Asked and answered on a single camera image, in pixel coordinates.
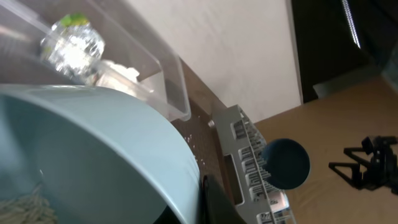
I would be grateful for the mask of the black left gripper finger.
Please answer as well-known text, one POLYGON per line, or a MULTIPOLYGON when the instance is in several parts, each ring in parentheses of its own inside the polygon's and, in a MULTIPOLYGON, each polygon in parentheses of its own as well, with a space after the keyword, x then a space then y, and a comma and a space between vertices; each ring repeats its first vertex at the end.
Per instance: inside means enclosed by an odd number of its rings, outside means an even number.
POLYGON ((246 224, 213 175, 205 175, 202 184, 203 223, 246 224))

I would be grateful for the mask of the dark blue plate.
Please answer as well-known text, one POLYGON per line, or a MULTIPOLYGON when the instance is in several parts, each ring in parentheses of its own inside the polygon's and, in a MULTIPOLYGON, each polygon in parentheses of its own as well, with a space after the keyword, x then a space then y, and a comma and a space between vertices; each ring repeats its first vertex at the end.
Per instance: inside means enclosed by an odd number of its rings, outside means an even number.
POLYGON ((271 176, 266 181, 282 190, 301 186, 309 176, 311 163, 304 147, 292 139, 276 139, 262 151, 262 168, 271 176))

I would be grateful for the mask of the light blue rice bowl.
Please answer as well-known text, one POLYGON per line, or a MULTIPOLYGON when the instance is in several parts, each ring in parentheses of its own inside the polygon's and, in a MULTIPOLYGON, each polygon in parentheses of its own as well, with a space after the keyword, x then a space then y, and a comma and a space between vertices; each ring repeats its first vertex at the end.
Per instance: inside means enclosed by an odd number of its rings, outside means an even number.
POLYGON ((108 88, 1 86, 1 198, 31 193, 60 223, 200 221, 200 171, 158 111, 108 88))

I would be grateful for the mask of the white napkin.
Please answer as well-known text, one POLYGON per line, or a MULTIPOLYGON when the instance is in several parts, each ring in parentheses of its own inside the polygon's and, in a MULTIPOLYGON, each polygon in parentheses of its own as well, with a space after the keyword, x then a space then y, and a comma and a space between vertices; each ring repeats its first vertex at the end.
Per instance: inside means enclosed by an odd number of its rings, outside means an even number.
POLYGON ((140 84, 140 73, 134 67, 125 67, 111 60, 102 60, 98 67, 96 86, 117 90, 135 98, 145 100, 154 90, 140 84))

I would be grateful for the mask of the yellow green snack wrapper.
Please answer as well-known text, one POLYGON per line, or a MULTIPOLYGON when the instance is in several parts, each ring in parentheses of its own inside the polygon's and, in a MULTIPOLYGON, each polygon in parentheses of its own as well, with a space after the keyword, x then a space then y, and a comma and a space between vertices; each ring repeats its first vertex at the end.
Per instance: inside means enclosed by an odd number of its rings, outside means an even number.
POLYGON ((40 41, 40 59, 75 82, 90 83, 105 41, 88 18, 79 12, 54 23, 40 41))

